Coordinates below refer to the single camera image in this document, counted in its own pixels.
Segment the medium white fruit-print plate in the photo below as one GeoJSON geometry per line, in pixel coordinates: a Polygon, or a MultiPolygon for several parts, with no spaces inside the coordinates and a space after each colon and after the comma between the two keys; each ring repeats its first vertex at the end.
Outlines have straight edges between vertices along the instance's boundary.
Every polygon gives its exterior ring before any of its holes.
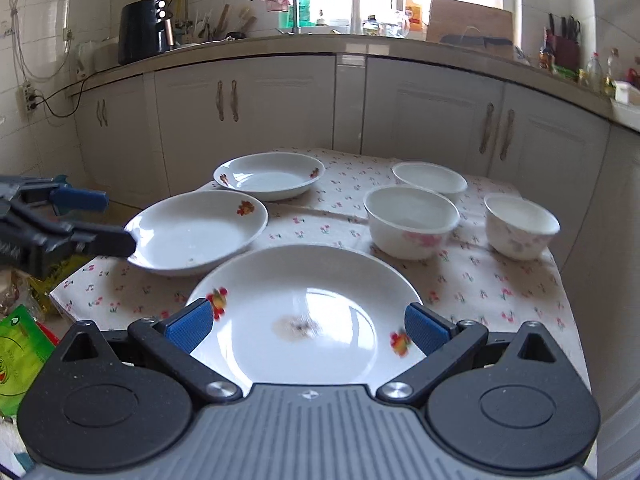
{"type": "Polygon", "coordinates": [[[126,230],[137,243],[128,262],[165,276],[200,275],[247,250],[268,219],[260,200],[240,192],[172,196],[127,223],[126,230]]]}

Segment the large white fruit-print plate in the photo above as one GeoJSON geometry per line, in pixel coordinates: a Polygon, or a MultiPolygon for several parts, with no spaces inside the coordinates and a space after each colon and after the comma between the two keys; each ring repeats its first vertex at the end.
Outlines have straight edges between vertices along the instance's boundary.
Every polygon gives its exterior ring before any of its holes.
{"type": "Polygon", "coordinates": [[[418,292],[363,252],[255,250],[207,274],[191,297],[213,300],[215,315],[192,356],[243,391],[256,382],[376,390],[424,357],[404,331],[418,292]]]}

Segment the white floral bowl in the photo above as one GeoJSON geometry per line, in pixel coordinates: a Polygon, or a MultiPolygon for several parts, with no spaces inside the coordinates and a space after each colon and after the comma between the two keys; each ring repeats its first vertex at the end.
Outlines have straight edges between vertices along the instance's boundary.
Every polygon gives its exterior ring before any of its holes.
{"type": "Polygon", "coordinates": [[[372,242],[399,260],[432,258],[460,223],[458,208],[447,197],[408,185],[374,188],[363,207],[372,242]]]}
{"type": "Polygon", "coordinates": [[[484,205],[489,245],[513,260],[538,259],[561,231],[550,211],[520,196],[489,194],[484,205]]]}

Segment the white kitchen cabinets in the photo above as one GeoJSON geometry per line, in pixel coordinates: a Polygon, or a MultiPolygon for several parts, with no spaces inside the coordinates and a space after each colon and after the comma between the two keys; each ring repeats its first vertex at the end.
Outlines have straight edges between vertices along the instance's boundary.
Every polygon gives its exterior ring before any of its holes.
{"type": "Polygon", "coordinates": [[[88,173],[121,210],[209,188],[221,162],[274,148],[425,160],[550,209],[560,275],[619,124],[605,96],[532,68],[492,78],[347,54],[121,68],[96,77],[76,120],[88,173]]]}

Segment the cherry print tablecloth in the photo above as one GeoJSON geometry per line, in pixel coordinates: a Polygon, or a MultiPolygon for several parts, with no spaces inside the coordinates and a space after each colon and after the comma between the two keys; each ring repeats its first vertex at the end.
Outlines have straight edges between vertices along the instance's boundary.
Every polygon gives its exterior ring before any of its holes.
{"type": "MultiPolygon", "coordinates": [[[[393,159],[336,151],[311,151],[326,166],[307,193],[271,204],[269,222],[254,248],[317,244],[359,250],[396,268],[427,307],[444,318],[472,318],[494,332],[514,332],[525,321],[544,324],[582,377],[588,375],[582,343],[561,275],[550,252],[513,261],[494,252],[485,234],[484,198],[515,194],[510,184],[470,177],[456,201],[460,226],[451,240],[423,262],[403,262],[373,244],[362,201],[392,185],[393,159]]],[[[186,304],[196,278],[164,278],[124,260],[97,258],[53,289],[51,299],[74,321],[90,318],[102,330],[120,330],[142,316],[168,316],[186,304]]]]}

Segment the green snack package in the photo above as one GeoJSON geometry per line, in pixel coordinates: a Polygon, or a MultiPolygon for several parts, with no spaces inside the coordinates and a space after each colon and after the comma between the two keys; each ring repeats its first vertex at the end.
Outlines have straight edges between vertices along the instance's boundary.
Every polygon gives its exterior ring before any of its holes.
{"type": "Polygon", "coordinates": [[[24,306],[1,321],[0,410],[15,416],[24,395],[55,348],[24,306]]]}

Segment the white bowl far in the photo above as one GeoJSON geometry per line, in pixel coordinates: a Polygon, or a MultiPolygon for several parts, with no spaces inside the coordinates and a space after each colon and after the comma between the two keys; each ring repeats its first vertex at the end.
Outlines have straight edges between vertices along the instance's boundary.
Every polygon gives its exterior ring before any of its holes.
{"type": "Polygon", "coordinates": [[[468,189],[468,181],[461,174],[430,162],[398,162],[393,166],[392,173],[399,184],[433,191],[452,202],[468,189]]]}

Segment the far white fruit-print plate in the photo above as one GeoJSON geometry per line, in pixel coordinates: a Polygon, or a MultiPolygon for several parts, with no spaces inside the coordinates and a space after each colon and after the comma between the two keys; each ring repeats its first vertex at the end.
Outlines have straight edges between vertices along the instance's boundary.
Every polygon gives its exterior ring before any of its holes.
{"type": "Polygon", "coordinates": [[[276,202],[306,193],[325,171],[323,162],[312,156],[269,152],[228,160],[215,169],[213,179],[228,190],[276,202]]]}

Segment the black air fryer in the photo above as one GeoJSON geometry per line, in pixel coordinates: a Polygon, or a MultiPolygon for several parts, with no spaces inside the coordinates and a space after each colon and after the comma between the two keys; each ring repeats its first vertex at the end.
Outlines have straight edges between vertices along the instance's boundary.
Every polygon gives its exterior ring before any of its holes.
{"type": "Polygon", "coordinates": [[[120,12],[118,64],[152,58],[174,47],[171,14],[166,0],[139,0],[120,12]]]}

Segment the dark sauce bottle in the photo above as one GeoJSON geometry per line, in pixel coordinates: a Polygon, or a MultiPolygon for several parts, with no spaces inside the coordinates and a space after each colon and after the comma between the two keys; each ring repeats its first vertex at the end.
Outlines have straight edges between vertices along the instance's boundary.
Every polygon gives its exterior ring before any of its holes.
{"type": "Polygon", "coordinates": [[[538,52],[538,66],[551,73],[554,63],[554,51],[551,44],[552,32],[548,27],[544,29],[544,40],[538,52]]]}

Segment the dark red knife block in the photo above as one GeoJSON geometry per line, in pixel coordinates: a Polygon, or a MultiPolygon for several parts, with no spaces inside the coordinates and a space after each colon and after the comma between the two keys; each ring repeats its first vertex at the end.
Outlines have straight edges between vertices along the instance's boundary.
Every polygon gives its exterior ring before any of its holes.
{"type": "Polygon", "coordinates": [[[556,20],[552,13],[548,14],[544,44],[551,48],[557,66],[578,72],[581,34],[582,24],[574,16],[560,16],[556,20]]]}

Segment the wooden cutting board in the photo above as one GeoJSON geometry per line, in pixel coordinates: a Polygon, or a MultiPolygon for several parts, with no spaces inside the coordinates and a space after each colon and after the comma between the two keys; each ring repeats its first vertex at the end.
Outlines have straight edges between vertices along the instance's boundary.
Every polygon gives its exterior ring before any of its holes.
{"type": "Polygon", "coordinates": [[[431,0],[427,42],[512,60],[513,40],[513,16],[509,11],[459,0],[431,0]]]}

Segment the wall power socket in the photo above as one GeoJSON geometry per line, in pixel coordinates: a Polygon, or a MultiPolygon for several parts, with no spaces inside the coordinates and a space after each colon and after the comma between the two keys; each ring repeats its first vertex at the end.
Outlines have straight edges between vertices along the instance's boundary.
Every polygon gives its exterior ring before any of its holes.
{"type": "Polygon", "coordinates": [[[29,116],[38,106],[37,90],[29,80],[26,80],[21,85],[21,92],[24,113],[26,116],[29,116]]]}

